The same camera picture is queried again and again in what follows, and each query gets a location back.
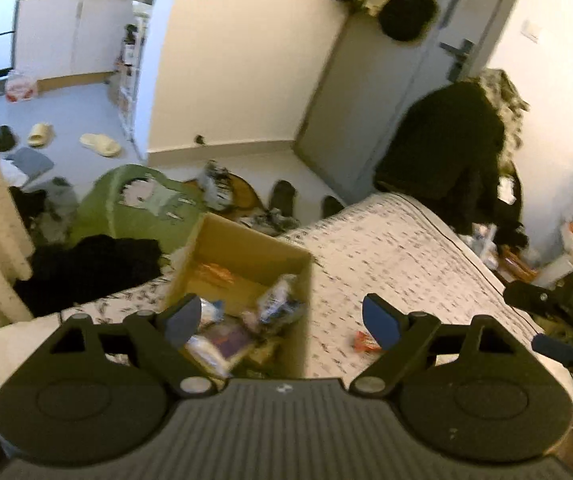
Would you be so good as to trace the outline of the white black patterned bedspread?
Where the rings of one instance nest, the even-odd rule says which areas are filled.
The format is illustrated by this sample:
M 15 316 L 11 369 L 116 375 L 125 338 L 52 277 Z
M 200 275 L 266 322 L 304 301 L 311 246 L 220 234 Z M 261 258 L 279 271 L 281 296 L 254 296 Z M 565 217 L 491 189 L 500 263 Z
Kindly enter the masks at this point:
M 540 327 L 507 306 L 503 286 L 477 255 L 426 207 L 396 194 L 376 194 L 329 220 L 282 237 L 308 250 L 312 263 L 312 307 L 303 378 L 350 382 L 374 360 L 352 348 L 364 330 L 362 299 L 374 292 L 402 312 L 425 311 L 446 324 L 467 324 L 490 315 L 529 346 Z M 174 268 L 164 278 L 117 292 L 64 312 L 85 313 L 99 323 L 163 310 Z

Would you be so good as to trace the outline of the brown cardboard box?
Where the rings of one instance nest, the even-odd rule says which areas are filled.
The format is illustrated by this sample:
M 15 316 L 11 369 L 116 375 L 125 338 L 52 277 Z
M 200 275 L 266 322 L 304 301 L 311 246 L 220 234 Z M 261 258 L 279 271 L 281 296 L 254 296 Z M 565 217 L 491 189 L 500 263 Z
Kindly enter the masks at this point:
M 280 276 L 295 275 L 294 297 L 303 304 L 303 314 L 285 328 L 276 373 L 302 378 L 310 335 L 312 263 L 308 250 L 286 240 L 203 214 L 176 260 L 162 306 L 168 308 L 193 292 L 208 301 L 221 300 L 224 311 L 237 315 L 255 307 Z

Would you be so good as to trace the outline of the black clothes pile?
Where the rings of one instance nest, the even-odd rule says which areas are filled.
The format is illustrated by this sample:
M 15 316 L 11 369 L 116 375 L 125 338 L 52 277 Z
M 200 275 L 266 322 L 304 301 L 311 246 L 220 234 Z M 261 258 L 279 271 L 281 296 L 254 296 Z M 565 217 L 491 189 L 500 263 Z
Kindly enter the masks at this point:
M 162 258 L 157 240 L 90 236 L 73 247 L 37 248 L 32 276 L 13 289 L 39 318 L 159 278 Z

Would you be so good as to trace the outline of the green cartoon floor mat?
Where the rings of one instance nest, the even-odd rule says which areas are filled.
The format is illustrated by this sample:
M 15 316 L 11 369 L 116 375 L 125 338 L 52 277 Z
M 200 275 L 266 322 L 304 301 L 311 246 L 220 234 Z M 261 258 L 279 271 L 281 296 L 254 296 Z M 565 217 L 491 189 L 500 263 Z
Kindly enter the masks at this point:
M 103 174 L 81 200 L 67 243 L 87 237 L 156 240 L 170 255 L 183 247 L 206 206 L 199 188 L 139 165 Z

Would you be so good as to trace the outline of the grey sneaker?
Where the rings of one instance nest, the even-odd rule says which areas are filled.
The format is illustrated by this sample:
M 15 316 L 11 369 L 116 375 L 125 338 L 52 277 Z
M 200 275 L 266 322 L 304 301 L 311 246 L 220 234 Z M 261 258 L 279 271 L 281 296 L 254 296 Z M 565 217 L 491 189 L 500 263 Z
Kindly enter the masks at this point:
M 213 211 L 227 211 L 233 206 L 232 180 L 227 168 L 214 160 L 206 162 L 198 176 L 198 186 L 203 192 L 204 202 Z

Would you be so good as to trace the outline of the black coat on rack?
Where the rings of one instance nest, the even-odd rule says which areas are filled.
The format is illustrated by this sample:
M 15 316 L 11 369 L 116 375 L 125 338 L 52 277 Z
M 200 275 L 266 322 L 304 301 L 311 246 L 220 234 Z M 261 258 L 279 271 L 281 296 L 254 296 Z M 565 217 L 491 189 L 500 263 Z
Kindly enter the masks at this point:
M 449 84 L 407 110 L 375 167 L 373 186 L 415 198 L 457 234 L 493 224 L 496 245 L 524 249 L 521 189 L 511 204 L 498 196 L 504 141 L 504 122 L 483 88 Z

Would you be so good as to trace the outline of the black slipper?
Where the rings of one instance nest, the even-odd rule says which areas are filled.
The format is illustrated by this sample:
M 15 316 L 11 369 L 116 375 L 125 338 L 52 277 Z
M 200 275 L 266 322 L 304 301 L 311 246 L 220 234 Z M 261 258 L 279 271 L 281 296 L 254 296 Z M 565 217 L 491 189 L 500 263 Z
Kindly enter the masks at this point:
M 7 125 L 0 126 L 0 153 L 12 151 L 16 147 L 16 137 Z

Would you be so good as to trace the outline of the grey door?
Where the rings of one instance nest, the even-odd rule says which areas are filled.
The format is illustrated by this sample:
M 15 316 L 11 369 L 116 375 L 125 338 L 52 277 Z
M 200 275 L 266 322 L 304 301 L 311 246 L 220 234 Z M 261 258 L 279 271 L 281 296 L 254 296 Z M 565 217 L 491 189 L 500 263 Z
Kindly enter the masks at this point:
M 371 192 L 372 174 L 405 111 L 422 96 L 475 76 L 515 0 L 437 0 L 426 35 L 399 44 L 363 11 L 352 13 L 329 57 L 298 157 L 345 203 Z

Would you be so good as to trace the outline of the white storage rack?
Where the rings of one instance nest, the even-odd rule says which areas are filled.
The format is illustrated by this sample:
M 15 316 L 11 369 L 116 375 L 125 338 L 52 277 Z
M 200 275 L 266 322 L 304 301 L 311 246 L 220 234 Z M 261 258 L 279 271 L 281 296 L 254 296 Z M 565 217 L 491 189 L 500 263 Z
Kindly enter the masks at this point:
M 126 139 L 134 144 L 134 114 L 136 114 L 140 68 L 152 6 L 134 0 L 131 2 L 132 20 L 125 26 L 122 53 L 117 63 L 118 118 Z

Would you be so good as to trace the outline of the red white plastic bag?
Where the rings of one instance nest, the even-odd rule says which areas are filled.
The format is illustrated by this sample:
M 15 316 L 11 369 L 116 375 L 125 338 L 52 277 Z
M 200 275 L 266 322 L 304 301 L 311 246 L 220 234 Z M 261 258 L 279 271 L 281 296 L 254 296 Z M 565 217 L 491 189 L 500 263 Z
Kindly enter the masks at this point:
M 38 81 L 31 74 L 11 70 L 6 76 L 4 96 L 11 103 L 29 101 L 38 96 Z

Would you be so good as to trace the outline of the white kitchen cabinet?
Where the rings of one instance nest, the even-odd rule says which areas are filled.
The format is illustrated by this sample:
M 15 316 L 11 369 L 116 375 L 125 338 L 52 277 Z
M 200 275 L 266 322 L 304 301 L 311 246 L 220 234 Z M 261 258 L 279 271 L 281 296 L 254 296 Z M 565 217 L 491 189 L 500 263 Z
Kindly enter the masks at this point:
M 38 80 L 109 73 L 138 0 L 18 0 L 13 67 Z

